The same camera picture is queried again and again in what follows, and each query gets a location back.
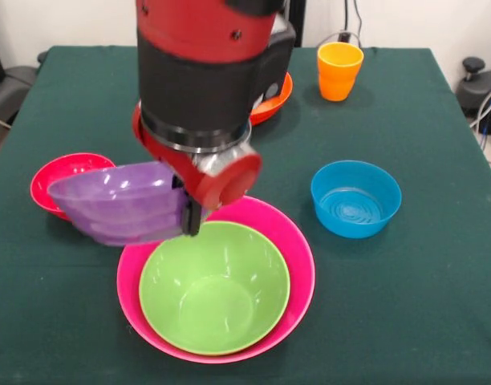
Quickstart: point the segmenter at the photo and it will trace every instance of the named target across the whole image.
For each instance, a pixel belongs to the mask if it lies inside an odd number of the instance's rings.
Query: pink bowl
[[[117,268],[117,294],[124,315],[142,338],[161,351],[195,363],[234,363],[250,359],[275,347],[301,322],[313,296],[315,266],[310,246],[298,227],[285,214],[251,197],[225,206],[209,221],[233,221],[256,229],[281,251],[290,272],[290,298],[285,314],[276,327],[260,342],[232,355],[209,357],[175,348],[149,326],[139,301],[139,281],[145,262],[159,245],[130,245],[124,248]]]

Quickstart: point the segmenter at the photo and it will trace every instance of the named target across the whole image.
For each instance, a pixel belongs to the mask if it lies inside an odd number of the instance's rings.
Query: green tablecloth
[[[54,48],[0,155],[0,384],[491,383],[491,172],[430,51],[366,50],[351,97],[319,96],[315,51],[297,49],[294,93],[254,129],[264,170],[252,195],[306,234],[317,268],[301,325],[265,354],[224,366],[174,359],[128,325],[120,249],[97,245],[29,197],[69,152],[150,159],[132,134],[132,48]],[[366,160],[400,183],[378,236],[336,237],[310,179]]]

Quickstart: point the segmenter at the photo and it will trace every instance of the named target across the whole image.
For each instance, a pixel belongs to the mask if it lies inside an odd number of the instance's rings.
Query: bowl
[[[51,199],[47,192],[48,187],[68,176],[114,166],[108,158],[89,152],[61,156],[42,166],[34,175],[30,184],[31,198],[49,213],[69,220],[67,214]]]
[[[294,82],[292,81],[292,77],[287,72],[285,75],[285,81],[283,82],[283,87],[281,89],[281,94],[278,96],[266,100],[263,103],[260,103],[255,109],[251,112],[251,124],[256,126],[262,122],[265,122],[270,117],[274,116],[276,112],[285,104],[285,102],[290,97],[292,93],[292,89],[294,88]]]
[[[342,160],[322,167],[311,181],[317,218],[342,237],[377,234],[400,207],[396,180],[373,164]]]
[[[291,288],[288,304],[274,329],[262,340],[230,355],[205,356],[178,349],[161,338],[146,320],[139,300],[140,275],[158,243],[124,248],[117,268],[117,294],[126,319],[143,339],[157,349],[195,363],[234,363],[275,347],[301,322],[314,292],[314,260],[310,246],[294,222],[281,211],[258,199],[243,197],[212,213],[209,221],[232,221],[249,226],[268,237],[285,258]]]
[[[227,221],[204,223],[197,237],[163,242],[139,286],[149,325],[198,355],[228,355],[262,339],[281,318],[289,293],[288,268],[276,246]]]
[[[48,192],[83,233],[105,245],[128,245],[182,234],[182,188],[161,162],[105,168],[53,183]]]

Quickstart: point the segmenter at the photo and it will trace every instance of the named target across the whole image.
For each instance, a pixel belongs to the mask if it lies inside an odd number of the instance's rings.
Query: orange cup
[[[331,102],[345,100],[363,62],[363,52],[349,43],[333,42],[317,51],[319,88],[324,99]]]

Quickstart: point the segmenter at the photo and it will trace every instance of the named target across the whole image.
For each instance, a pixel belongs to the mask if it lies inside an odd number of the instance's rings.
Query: orange bowl
[[[283,87],[281,89],[281,94],[276,96],[275,98],[266,100],[261,103],[258,107],[256,107],[251,112],[251,123],[253,126],[265,122],[271,116],[273,116],[278,110],[285,104],[288,100],[290,94],[292,93],[292,89],[294,88],[294,82],[292,81],[292,77],[287,72],[285,75],[285,82],[283,83]]]

